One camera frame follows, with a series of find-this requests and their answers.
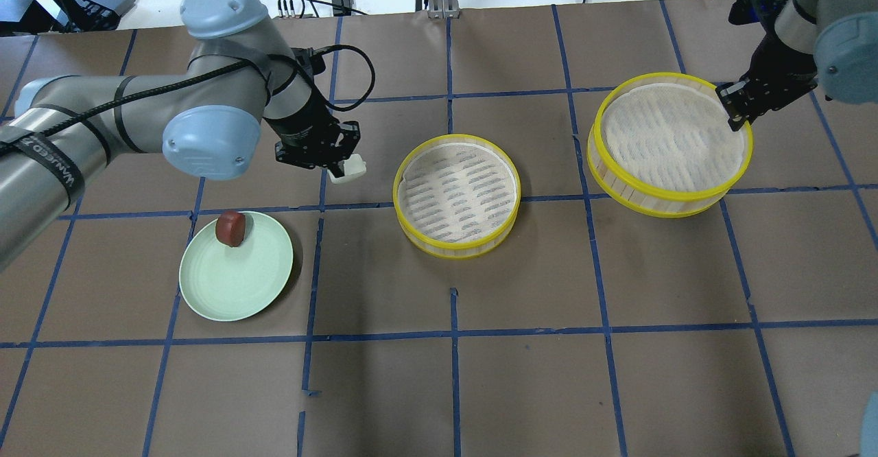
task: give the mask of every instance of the red food item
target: red food item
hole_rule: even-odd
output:
[[[247,219],[245,219],[243,213],[235,212],[235,210],[226,210],[217,220],[217,240],[226,246],[236,248],[244,241],[246,226]]]

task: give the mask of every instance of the grid of blue tape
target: grid of blue tape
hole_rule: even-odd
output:
[[[664,1],[659,1],[661,5],[661,11],[663,16],[665,17],[665,23],[667,24],[668,33],[674,46],[674,53],[677,57],[678,66],[680,67],[681,72],[686,72],[686,66],[683,62],[683,56],[680,54],[680,48],[678,48],[677,37],[674,34],[674,26],[672,26],[672,22],[670,16],[667,12],[667,7],[665,7]],[[771,392],[772,404],[774,404],[775,412],[777,413],[778,424],[781,427],[781,435],[784,441],[784,445],[787,450],[788,457],[794,457],[796,453],[794,453],[793,444],[790,438],[790,433],[788,432],[785,417],[783,415],[783,409],[780,401],[780,397],[778,396],[777,387],[775,385],[774,376],[772,375],[771,363],[768,357],[768,351],[766,351],[765,342],[762,338],[762,331],[764,329],[796,329],[796,328],[826,328],[826,327],[854,327],[854,326],[878,326],[878,318],[862,318],[862,319],[849,319],[849,320],[793,320],[793,322],[760,322],[758,314],[756,313],[756,308],[753,304],[750,304],[750,288],[746,278],[746,270],[744,270],[743,260],[741,258],[740,250],[737,247],[737,240],[735,238],[734,226],[731,217],[728,215],[728,208],[725,204],[724,200],[720,201],[720,209],[722,212],[722,218],[724,218],[724,222],[726,225],[726,230],[728,232],[728,240],[730,240],[731,248],[733,249],[733,254],[737,266],[738,273],[740,275],[741,285],[744,291],[744,300],[746,301],[747,307],[750,311],[750,322],[749,323],[698,323],[698,325],[626,325],[626,326],[612,326],[610,319],[608,317],[608,311],[606,311],[606,297],[604,295],[603,289],[603,280],[602,280],[602,272],[601,272],[601,262],[600,262],[600,252],[599,246],[595,235],[595,225],[593,224],[592,219],[592,210],[591,210],[591,202],[593,200],[599,200],[600,198],[608,198],[608,195],[603,194],[602,192],[597,192],[596,194],[592,194],[589,191],[589,186],[587,186],[586,176],[584,175],[583,170],[583,154],[582,148],[580,145],[580,141],[577,138],[577,134],[579,134],[579,124],[576,117],[576,109],[573,103],[573,94],[589,92],[589,91],[611,91],[614,87],[597,87],[597,88],[573,88],[571,85],[570,78],[570,69],[567,64],[567,50],[564,45],[564,34],[562,34],[561,24],[558,18],[558,10],[553,5],[551,7],[552,17],[555,23],[555,30],[558,35],[558,47],[561,53],[562,60],[562,68],[564,69],[565,74],[565,88],[564,89],[543,89],[542,91],[501,91],[501,92],[484,92],[484,93],[467,93],[467,94],[455,94],[453,93],[452,88],[452,67],[451,67],[451,20],[446,21],[446,60],[447,60],[447,75],[448,75],[448,89],[445,95],[413,95],[413,97],[380,97],[380,98],[370,98],[367,102],[404,102],[404,101],[419,101],[419,100],[433,100],[438,98],[445,98],[448,101],[448,132],[451,134],[454,130],[453,125],[453,100],[455,98],[468,98],[468,97],[508,97],[509,95],[551,95],[551,94],[565,94],[567,95],[568,107],[570,110],[571,117],[571,126],[573,126],[573,143],[575,148],[575,153],[577,157],[577,162],[579,166],[580,172],[580,184],[582,186],[581,194],[570,194],[570,195],[551,195],[551,196],[535,196],[535,197],[524,197],[523,201],[526,202],[542,202],[542,201],[567,201],[567,200],[581,200],[584,203],[584,207],[586,207],[586,220],[587,220],[587,228],[589,229],[589,246],[591,247],[592,257],[593,257],[593,267],[595,267],[595,279],[597,282],[597,291],[598,291],[598,300],[601,307],[601,319],[602,324],[600,326],[592,326],[592,327],[571,327],[564,329],[458,329],[458,291],[457,289],[451,289],[451,297],[449,297],[449,303],[451,304],[451,329],[449,331],[412,331],[412,332],[398,332],[398,333],[379,333],[379,334],[363,334],[363,335],[314,335],[314,318],[316,318],[316,306],[317,306],[317,291],[318,291],[318,280],[320,276],[320,251],[321,251],[321,242],[323,236],[323,226],[324,219],[323,214],[328,210],[345,210],[345,209],[359,209],[359,208],[382,208],[382,207],[392,207],[391,202],[375,202],[375,203],[359,203],[359,204],[326,204],[326,179],[327,175],[324,172],[320,179],[320,203],[313,204],[313,206],[301,206],[301,207],[250,207],[250,208],[239,208],[239,210],[255,210],[261,212],[319,212],[320,219],[318,220],[318,226],[316,229],[316,248],[314,248],[314,264],[313,270],[311,271],[311,298],[308,308],[308,325],[307,325],[307,334],[299,335],[299,336],[248,336],[247,338],[174,338],[174,327],[176,324],[176,314],[178,314],[179,304],[180,304],[180,294],[179,290],[176,292],[174,297],[174,301],[171,308],[170,319],[167,323],[167,333],[165,338],[156,338],[156,339],[114,339],[114,340],[94,340],[94,341],[38,341],[38,335],[40,334],[40,328],[42,326],[43,319],[46,316],[46,311],[48,308],[48,304],[52,298],[52,292],[54,290],[54,285],[56,284],[56,279],[58,276],[58,272],[60,270],[60,266],[62,265],[62,261],[64,259],[64,254],[67,250],[67,246],[69,243],[70,235],[74,230],[74,226],[76,220],[96,220],[96,219],[126,219],[126,218],[141,218],[141,217],[175,217],[175,216],[186,216],[191,220],[191,226],[189,227],[189,236],[188,239],[191,240],[192,236],[194,236],[195,226],[198,222],[198,217],[201,215],[213,215],[219,214],[223,212],[223,209],[207,209],[201,210],[201,198],[204,192],[204,179],[200,180],[200,184],[198,185],[198,191],[195,195],[195,202],[192,207],[192,210],[172,210],[172,211],[164,211],[164,212],[143,212],[143,213],[94,213],[94,214],[82,214],[80,213],[80,206],[82,203],[82,199],[76,203],[74,213],[71,215],[60,216],[59,220],[65,220],[65,222],[69,222],[66,234],[64,236],[64,240],[62,242],[62,247],[60,247],[60,251],[58,253],[58,258],[56,260],[56,266],[54,266],[52,279],[50,279],[46,296],[44,297],[44,301],[42,303],[40,313],[38,314],[37,322],[34,326],[34,332],[32,332],[31,339],[27,342],[0,342],[0,349],[25,349],[25,359],[22,363],[21,370],[19,372],[19,378],[16,379],[16,385],[13,390],[12,398],[10,399],[9,406],[6,411],[6,416],[3,420],[3,427],[0,429],[0,447],[3,447],[3,441],[5,439],[6,433],[9,430],[10,420],[12,420],[12,415],[16,407],[16,402],[18,401],[20,390],[22,383],[24,382],[28,366],[30,364],[31,356],[34,353],[35,349],[44,349],[44,348],[59,348],[59,347],[139,347],[140,345],[154,345],[155,347],[163,347],[162,360],[159,367],[159,372],[156,378],[156,387],[154,388],[154,396],[152,405],[150,408],[150,418],[147,423],[147,432],[145,433],[145,439],[143,444],[142,455],[146,457],[150,453],[150,444],[152,440],[152,432],[154,428],[154,422],[156,422],[156,414],[158,410],[158,406],[161,400],[164,373],[167,368],[167,357],[169,357],[169,351],[174,345],[202,345],[202,344],[267,344],[268,342],[304,342],[305,344],[305,359],[304,359],[304,367],[302,373],[302,389],[310,395],[316,395],[317,392],[314,392],[310,389],[310,369],[311,369],[311,348],[313,348],[314,342],[370,342],[370,341],[380,341],[380,340],[398,340],[398,339],[417,339],[417,338],[449,338],[451,339],[451,363],[452,363],[452,408],[453,408],[453,425],[454,425],[454,454],[455,457],[459,457],[462,454],[461,448],[461,428],[460,428],[460,373],[459,373],[459,361],[458,361],[458,341],[460,338],[477,338],[478,336],[540,336],[540,335],[602,335],[605,339],[606,345],[606,362],[608,362],[608,374],[610,379],[610,389],[612,392],[614,411],[615,411],[615,422],[617,422],[617,434],[619,439],[619,447],[621,451],[621,455],[627,456],[628,449],[627,443],[625,439],[624,433],[624,418],[623,418],[623,409],[621,407],[621,400],[619,395],[619,387],[617,382],[617,376],[615,375],[615,361],[613,355],[613,347],[612,347],[612,334],[614,333],[646,333],[646,332],[680,332],[680,331],[738,331],[738,329],[751,329],[756,336],[756,341],[759,347],[759,354],[762,359],[762,364],[765,370],[766,381],[768,381],[769,390]],[[339,19],[336,26],[335,31],[335,43],[338,44],[341,41],[342,35],[342,23],[343,19]],[[137,38],[137,31],[132,31],[131,39],[128,45],[128,50],[126,51],[125,59],[123,59],[122,68],[120,69],[119,75],[123,75],[126,71],[126,67],[128,66],[128,60],[131,56],[132,50],[134,49],[134,42]],[[5,106],[3,107],[2,115],[0,115],[0,121],[11,120],[12,117],[8,116],[10,106],[12,105],[13,95],[15,91],[18,90],[22,78],[24,78],[25,70],[28,62],[31,59],[32,53],[34,53],[34,48],[37,45],[38,38],[34,38],[32,41],[31,47],[29,48],[24,63],[19,71],[18,78],[12,88],[12,92],[10,92],[9,98],[6,101]],[[333,53],[333,73],[330,84],[329,91],[329,100],[336,104],[351,104],[354,100],[351,99],[335,99],[335,81],[336,81],[336,73],[338,72],[338,53]],[[860,196],[861,191],[868,190],[878,190],[878,184],[856,184],[853,180],[853,176],[848,169],[847,163],[842,156],[841,149],[838,147],[837,142],[835,141],[835,137],[832,134],[832,129],[830,127],[829,122],[827,121],[824,113],[822,112],[822,108],[816,100],[814,94],[811,95],[811,100],[814,104],[816,112],[818,112],[818,116],[820,117],[820,121],[822,123],[822,127],[825,129],[826,135],[829,138],[832,148],[835,151],[835,154],[838,158],[838,162],[840,163],[844,175],[846,176],[847,185],[834,185],[834,186],[826,186],[826,187],[813,187],[813,186],[800,186],[800,187],[790,187],[790,188],[736,188],[728,192],[728,194],[776,194],[777,192],[808,192],[808,191],[852,191],[854,198],[856,198],[860,213],[862,213],[862,217],[864,223],[866,225],[866,229],[868,229],[869,235],[872,238],[872,241],[875,244],[876,250],[878,250],[878,236],[876,236],[875,226],[872,223],[872,220],[869,217],[868,211],[866,210],[865,204]],[[304,437],[305,437],[305,411],[301,411],[298,415],[298,427],[297,427],[297,455],[301,455],[303,452],[304,445]]]

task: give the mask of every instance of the blue tape line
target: blue tape line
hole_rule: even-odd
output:
[[[38,39],[40,39],[40,35],[34,35],[34,41],[31,42],[31,48],[27,50],[25,60],[21,63],[19,76],[15,79],[15,84],[12,85],[12,90],[9,92],[9,98],[6,98],[6,105],[3,106],[3,112],[0,113],[0,117],[6,117],[6,114],[9,113],[9,107],[12,106],[12,101],[15,99],[15,92],[19,91],[21,79],[25,77],[25,70],[27,69],[28,63],[31,62],[31,56],[34,55],[34,49],[37,47]]]
[[[448,134],[452,134],[454,132],[454,107],[452,107],[452,101],[454,100],[454,89],[451,87],[451,19],[445,19],[445,67],[447,69],[448,75],[448,91],[447,95],[447,103],[448,103]]]
[[[125,59],[122,60],[122,67],[119,69],[119,76],[125,75],[128,69],[128,60],[131,59],[131,51],[134,50],[134,41],[137,39],[137,29],[131,31],[131,40],[128,41],[128,50],[125,52]]]
[[[206,182],[206,179],[198,179],[198,190],[195,192],[195,203],[192,206],[192,214],[191,216],[189,216],[189,219],[191,219],[191,224],[189,225],[189,235],[186,238],[187,246],[189,245],[189,242],[192,242],[192,237],[195,235],[195,225],[198,224],[198,214],[200,214],[201,211],[201,198],[204,195],[204,182]],[[143,452],[141,454],[142,457],[147,457],[147,455],[150,455],[150,445],[153,442],[153,429],[154,427],[156,427],[156,414],[158,414],[159,401],[162,398],[164,375],[167,370],[167,358],[170,355],[170,348],[173,344],[176,316],[178,315],[179,310],[180,286],[178,285],[178,288],[176,288],[176,293],[174,294],[174,302],[172,303],[170,308],[170,319],[167,320],[167,332],[165,333],[162,348],[162,361],[159,363],[159,372],[156,376],[156,389],[154,389],[153,391],[153,401],[150,405],[150,418],[147,420],[147,431],[145,432],[145,436],[143,438]]]
[[[335,44],[342,42],[342,25],[344,16],[339,16],[338,23],[335,26]],[[338,79],[338,51],[333,52],[332,57],[332,78],[329,82],[329,101],[335,103],[335,84]],[[305,341],[305,358],[302,362],[302,390],[310,391],[311,383],[311,352],[313,351],[314,336],[314,319],[317,316],[317,288],[320,279],[320,250],[323,241],[323,213],[326,212],[326,191],[327,191],[327,172],[324,169],[320,174],[320,219],[317,220],[317,238],[314,244],[314,265],[311,270],[311,298],[308,301],[308,326],[307,341]]]
[[[381,102],[413,102],[418,100],[437,100],[439,98],[448,98],[448,95],[408,95],[407,97],[369,97],[365,99],[366,103],[381,103]],[[336,100],[333,104],[337,104],[341,106],[341,104],[353,104],[357,101],[357,98],[345,98],[343,100]]]
[[[857,201],[857,206],[859,206],[859,212],[863,217],[863,222],[866,223],[866,229],[869,231],[869,235],[872,236],[872,245],[874,245],[875,250],[878,250],[878,233],[875,232],[875,225],[872,223],[871,217],[869,217],[869,212],[866,210],[866,204],[863,202],[863,198],[859,194],[859,190],[857,188],[856,182],[853,181],[853,174],[851,173],[850,168],[847,166],[847,162],[844,162],[844,157],[841,154],[841,148],[838,147],[838,142],[835,140],[835,135],[832,134],[832,128],[829,126],[829,122],[826,119],[826,114],[820,107],[820,103],[818,102],[818,98],[814,95],[814,92],[809,93],[811,97],[811,102],[814,104],[814,108],[816,112],[818,112],[818,116],[820,117],[820,123],[824,126],[824,131],[826,132],[826,137],[829,138],[829,142],[832,145],[832,150],[835,150],[835,156],[838,158],[838,163],[841,164],[841,169],[844,170],[844,177],[847,178],[847,184],[849,185],[849,189],[853,192],[854,200]]]
[[[74,207],[73,213],[79,213],[79,208],[82,204],[82,199],[80,198],[76,201],[76,207]],[[9,406],[6,408],[6,417],[3,419],[3,427],[0,428],[0,448],[3,448],[3,442],[6,440],[6,432],[9,431],[9,424],[12,422],[12,413],[15,412],[15,406],[19,401],[19,395],[21,394],[21,387],[25,382],[25,376],[27,375],[27,369],[31,364],[31,357],[34,354],[34,348],[37,344],[37,338],[40,336],[40,329],[43,326],[43,320],[46,319],[46,312],[49,307],[49,302],[52,301],[52,294],[54,292],[54,288],[58,282],[58,273],[60,272],[60,267],[64,262],[64,254],[67,253],[67,247],[70,244],[70,235],[73,234],[73,228],[76,222],[73,220],[68,224],[67,231],[64,234],[64,241],[60,245],[60,250],[58,251],[58,259],[56,260],[56,266],[52,270],[52,279],[49,280],[49,285],[46,289],[46,296],[43,298],[43,304],[40,306],[40,313],[37,315],[37,320],[34,325],[34,332],[31,333],[31,340],[28,342],[27,353],[25,353],[25,359],[21,364],[21,370],[19,371],[19,378],[15,382],[15,388],[12,391],[12,398],[9,401]]]
[[[747,309],[750,311],[750,321],[752,322],[753,333],[756,335],[756,344],[759,345],[759,357],[761,357],[762,367],[765,369],[768,390],[771,392],[771,400],[774,404],[774,412],[777,413],[778,424],[781,426],[781,437],[783,438],[784,447],[787,448],[787,457],[796,457],[796,451],[793,449],[793,440],[790,438],[790,430],[787,428],[787,419],[783,414],[781,398],[778,396],[777,385],[774,382],[774,373],[771,369],[771,362],[768,360],[768,349],[766,348],[765,339],[762,336],[762,328],[759,325],[759,316],[756,314],[756,307],[750,302],[750,283],[747,280],[746,272],[744,272],[744,261],[741,259],[741,252],[737,247],[735,229],[733,228],[733,225],[731,225],[731,217],[728,216],[728,207],[726,206],[725,198],[719,200],[719,207],[722,212],[722,219],[725,221],[728,243],[731,245],[731,251],[735,257],[737,274],[741,279],[744,300],[746,300]]]
[[[844,320],[784,320],[760,322],[762,329],[844,328],[878,326],[878,318]],[[744,331],[752,323],[683,323],[682,325],[625,325],[612,326],[613,333],[662,333],[699,331]],[[411,340],[421,338],[483,338],[484,336],[543,336],[543,335],[602,335],[603,327],[567,327],[562,329],[469,329],[469,331],[413,331],[374,334],[327,334],[284,336],[225,336],[225,338],[175,338],[172,345],[228,345],[228,344],[295,344],[295,342],[372,342],[380,340]],[[50,349],[59,347],[141,347],[164,345],[160,338],[132,338],[110,340],[51,340],[31,342],[0,342],[0,349]]]
[[[661,14],[665,17],[665,25],[667,26],[667,32],[671,36],[671,45],[674,46],[674,55],[677,56],[677,65],[680,66],[680,72],[686,73],[686,65],[683,64],[683,55],[680,54],[680,45],[677,44],[677,35],[674,34],[674,26],[671,25],[671,16],[667,13],[667,6],[665,6],[665,0],[658,1],[659,6],[661,6]]]
[[[656,333],[656,332],[702,332],[702,331],[745,331],[752,329],[750,323],[685,323],[684,325],[631,325],[613,327],[613,333]]]
[[[62,215],[59,220],[141,219],[147,217],[191,217],[192,210],[169,210],[166,212],[80,213],[77,216]]]
[[[311,300],[308,303],[308,327],[305,342],[305,361],[302,366],[302,390],[308,390],[311,381],[311,350],[313,350],[314,319],[317,316],[317,286],[320,280],[320,249],[323,242],[323,217],[317,221],[317,238],[314,244],[314,265],[311,269]]]
[[[411,340],[415,338],[449,338],[450,331],[390,332],[376,334],[315,335],[314,342],[373,342],[376,340]]]
[[[589,194],[589,183],[586,182],[586,174],[583,170],[582,147],[580,145],[579,125],[576,119],[576,107],[573,104],[573,88],[570,81],[570,67],[567,62],[567,48],[564,46],[564,33],[561,32],[561,22],[558,19],[558,7],[551,5],[552,18],[555,21],[555,33],[558,35],[558,48],[561,50],[561,64],[564,67],[564,81],[567,88],[567,106],[570,109],[571,129],[573,129],[573,146],[576,150],[577,169],[580,173],[582,194]],[[606,297],[604,295],[603,276],[601,273],[601,258],[598,255],[597,239],[595,238],[595,222],[592,218],[592,205],[589,198],[584,198],[586,205],[586,224],[589,226],[589,244],[592,251],[592,262],[595,266],[595,282],[598,290],[598,301],[601,305],[601,325],[606,347],[606,367],[608,367],[610,392],[613,397],[613,410],[615,413],[615,429],[619,438],[619,452],[621,457],[628,457],[628,444],[625,441],[625,427],[621,418],[621,400],[619,397],[619,383],[615,374],[615,356],[613,354],[612,329],[609,323],[609,315],[606,312]]]
[[[172,345],[230,345],[230,344],[294,344],[306,342],[304,335],[277,336],[219,336],[218,338],[175,338]]]
[[[139,347],[140,345],[164,345],[163,338],[122,338],[110,340],[44,340],[36,342],[38,349],[59,347]]]
[[[802,329],[821,327],[874,327],[878,318],[857,318],[852,320],[788,320],[787,322],[762,322],[763,329]]]
[[[475,93],[456,93],[454,98],[524,97],[524,95],[557,95],[567,93],[566,89],[526,89],[526,91],[482,91]]]
[[[524,196],[521,197],[521,201],[534,203],[538,201],[576,201],[584,200],[584,198],[585,197],[581,194],[558,194],[549,196]]]
[[[603,334],[603,327],[568,327],[564,329],[473,329],[458,331],[458,336],[537,336]]]
[[[298,429],[296,431],[296,457],[302,457],[302,448],[305,443],[305,411],[298,413]]]
[[[451,410],[454,419],[454,457],[461,457],[460,360],[458,359],[458,289],[451,288]]]
[[[859,190],[876,190],[878,184],[856,185]],[[792,186],[788,188],[734,188],[728,191],[728,194],[792,194],[793,192],[815,192],[815,191],[848,191],[850,185],[834,185],[834,186]],[[598,194],[589,194],[589,200],[603,200],[610,198],[605,192]],[[553,194],[525,196],[521,198],[524,202],[540,202],[540,201],[574,201],[584,200],[580,194]],[[335,210],[360,210],[364,208],[392,208],[392,201],[375,201],[370,203],[339,203],[324,204],[324,211]],[[262,212],[262,213],[282,213],[282,212],[318,212],[321,210],[319,204],[304,204],[301,207],[239,207],[239,208],[211,208],[209,210],[201,210],[200,215],[219,215],[226,210],[236,210],[237,212]],[[192,212],[189,210],[168,210],[160,212],[131,212],[131,213],[80,213],[75,218],[77,220],[99,220],[99,219],[135,219],[147,217],[191,217]],[[72,220],[72,215],[61,215],[58,220]]]
[[[592,88],[571,88],[573,93],[589,93],[595,91],[612,91],[615,87],[592,87]],[[409,95],[409,97],[370,97],[365,100],[367,103],[376,102],[411,102],[419,100],[437,100],[438,98],[489,98],[489,97],[524,97],[524,95],[554,95],[559,93],[567,93],[567,89],[523,89],[522,91],[478,91],[471,93],[452,93],[445,95]],[[355,98],[345,98],[336,100],[334,104],[353,104],[357,100]]]
[[[815,192],[815,191],[846,191],[849,185],[835,186],[793,186],[790,188],[741,188],[731,189],[728,194],[774,194],[774,192]]]

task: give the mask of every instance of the brown table surface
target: brown table surface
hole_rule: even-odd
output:
[[[857,453],[878,390],[878,106],[818,89],[762,117],[746,175],[689,219],[633,213],[581,166],[620,82],[746,71],[762,31],[728,25],[730,4],[277,21],[374,61],[370,103],[340,116],[369,172],[335,186],[275,163],[267,126],[231,182],[120,156],[0,276],[3,456]],[[34,78],[182,73],[193,44],[3,38],[3,120]],[[319,85],[343,101],[367,79],[341,53]],[[390,203],[403,157],[449,130],[504,148],[524,194],[508,241],[454,263]],[[216,323],[180,300],[178,266],[228,208],[279,220],[296,258],[266,311]]]

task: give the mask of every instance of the yellow rim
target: yellow rim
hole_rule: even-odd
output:
[[[631,203],[631,201],[625,200],[625,198],[621,196],[618,191],[613,190],[613,188],[609,187],[609,185],[607,185],[604,180],[601,179],[601,175],[598,174],[597,170],[595,169],[595,164],[592,163],[592,154],[589,150],[586,151],[586,159],[587,162],[589,162],[589,170],[592,173],[592,176],[595,177],[595,181],[597,181],[598,185],[601,186],[601,189],[603,191],[606,191],[606,194],[608,194],[613,200],[624,204],[625,207],[634,210],[634,212],[639,212],[650,217],[659,217],[662,219],[681,219],[683,217],[691,217],[694,214],[702,213],[713,206],[713,204],[706,204],[703,208],[690,210],[689,212],[661,212],[659,210],[650,210],[649,208],[641,207],[639,206],[639,204],[634,204]]]
[[[483,143],[483,144],[487,145],[487,147],[489,147],[489,148],[491,148],[491,150],[495,151],[495,153],[498,154],[498,156],[501,157],[501,159],[503,159],[503,161],[509,165],[509,169],[512,170],[513,179],[515,179],[515,196],[516,197],[515,197],[515,206],[512,208],[512,213],[509,213],[509,216],[507,217],[505,222],[503,222],[503,225],[498,226],[498,228],[496,228],[495,231],[493,231],[491,234],[486,235],[483,238],[477,239],[476,241],[442,242],[442,241],[437,241],[436,239],[433,239],[432,237],[427,237],[426,235],[424,235],[423,233],[421,233],[420,231],[415,229],[414,226],[412,226],[411,223],[408,222],[408,219],[405,219],[405,216],[402,213],[402,210],[399,209],[399,198],[397,196],[397,192],[399,191],[399,183],[402,182],[402,174],[403,174],[403,172],[405,172],[405,168],[408,167],[408,164],[412,162],[412,159],[414,159],[415,156],[419,156],[419,154],[422,151],[426,150],[427,148],[433,147],[433,145],[438,145],[438,144],[445,142],[445,141],[452,141],[452,140],[476,141],[477,143]],[[497,238],[497,236],[502,234],[503,231],[505,231],[510,225],[512,225],[512,222],[515,221],[515,216],[517,216],[517,214],[518,214],[518,206],[520,206],[520,204],[521,204],[521,178],[518,177],[518,170],[515,169],[515,165],[514,165],[514,163],[512,163],[512,159],[510,159],[509,156],[506,154],[506,152],[504,152],[500,147],[498,147],[498,145],[495,145],[491,141],[487,141],[484,138],[479,138],[479,137],[473,136],[471,134],[444,134],[442,136],[437,136],[436,138],[432,138],[430,140],[424,141],[422,144],[417,145],[417,147],[414,148],[414,150],[412,150],[411,153],[409,153],[407,156],[405,156],[405,159],[403,159],[402,163],[399,164],[399,168],[396,170],[395,178],[393,178],[393,195],[392,195],[392,197],[393,197],[393,209],[396,211],[396,217],[399,220],[399,225],[401,225],[402,228],[405,229],[405,231],[410,233],[410,234],[408,234],[409,237],[414,236],[417,239],[420,239],[420,241],[425,242],[426,244],[429,244],[430,246],[433,246],[436,248],[441,248],[441,250],[469,250],[470,248],[477,248],[477,247],[488,244],[489,242],[495,240]],[[433,253],[429,250],[425,250],[425,248],[420,246],[418,244],[418,242],[414,242],[414,244],[417,245],[418,248],[420,248],[421,250],[426,251],[427,253],[429,253],[433,256],[442,257],[442,258],[451,258],[451,257],[445,256],[445,255],[439,255],[439,254]]]
[[[499,240],[496,242],[496,244],[493,245],[491,248],[485,248],[485,250],[481,250],[481,251],[479,251],[479,252],[477,252],[477,253],[475,253],[475,254],[472,254],[472,255],[462,255],[462,256],[458,256],[458,255],[443,255],[442,253],[436,253],[436,251],[430,250],[430,248],[427,248],[426,246],[424,246],[424,243],[423,243],[423,242],[420,242],[420,241],[415,240],[411,235],[408,234],[408,232],[405,232],[405,227],[402,226],[402,222],[399,222],[399,226],[401,226],[401,228],[402,228],[402,230],[403,230],[402,233],[405,235],[406,238],[408,238],[408,241],[411,242],[411,244],[414,244],[414,247],[415,247],[415,248],[417,248],[418,250],[421,250],[421,251],[427,253],[428,255],[431,255],[431,256],[434,256],[434,257],[437,257],[437,258],[445,258],[445,259],[448,259],[448,260],[468,260],[468,259],[470,259],[470,258],[477,258],[477,257],[480,257],[480,256],[482,256],[483,254],[486,254],[488,251],[491,251],[491,250],[493,250],[494,248],[496,248],[497,246],[499,246],[499,245],[500,245],[502,242],[504,242],[504,241],[506,240],[506,238],[509,236],[508,233],[507,233],[506,235],[503,235],[501,238],[499,238]]]
[[[595,117],[595,125],[592,126],[592,132],[593,135],[595,135],[595,148],[597,148],[598,154],[601,156],[602,162],[606,164],[606,168],[608,168],[610,172],[615,174],[618,178],[622,179],[625,184],[630,185],[637,191],[642,192],[643,194],[655,198],[662,198],[662,200],[690,202],[697,200],[706,200],[707,198],[711,198],[719,194],[724,194],[724,192],[727,192],[728,189],[730,189],[731,186],[733,186],[737,182],[737,180],[744,175],[744,170],[747,170],[747,166],[750,165],[750,158],[752,158],[753,155],[753,133],[752,129],[750,129],[749,122],[744,123],[744,132],[746,132],[747,148],[746,153],[744,154],[744,162],[741,164],[740,169],[738,169],[737,173],[731,179],[728,179],[728,181],[726,181],[724,184],[715,186],[713,188],[710,188],[709,190],[671,191],[658,188],[653,185],[647,185],[643,181],[635,178],[633,175],[631,175],[631,173],[628,173],[627,170],[623,169],[622,166],[615,162],[615,160],[609,153],[609,150],[606,149],[606,146],[603,142],[601,124],[606,107],[608,107],[609,104],[612,103],[612,101],[616,97],[618,97],[618,95],[620,95],[620,92],[624,91],[624,89],[626,89],[631,84],[634,84],[634,82],[642,82],[643,80],[648,80],[650,78],[682,78],[692,82],[697,82],[697,84],[706,86],[710,89],[714,89],[714,85],[710,82],[706,82],[700,78],[695,78],[694,76],[683,75],[683,73],[649,73],[648,75],[640,75],[636,78],[631,78],[627,82],[619,85],[617,88],[613,89],[613,91],[611,91],[609,95],[606,96],[606,98],[604,98],[604,101],[601,103],[601,108],[598,110],[598,115]],[[601,178],[599,176],[595,176],[595,178],[598,180],[598,183],[601,184],[601,186],[603,187],[604,185],[601,182]],[[639,211],[645,211],[645,209],[640,207],[634,209]],[[664,216],[684,216],[684,214],[670,213]]]

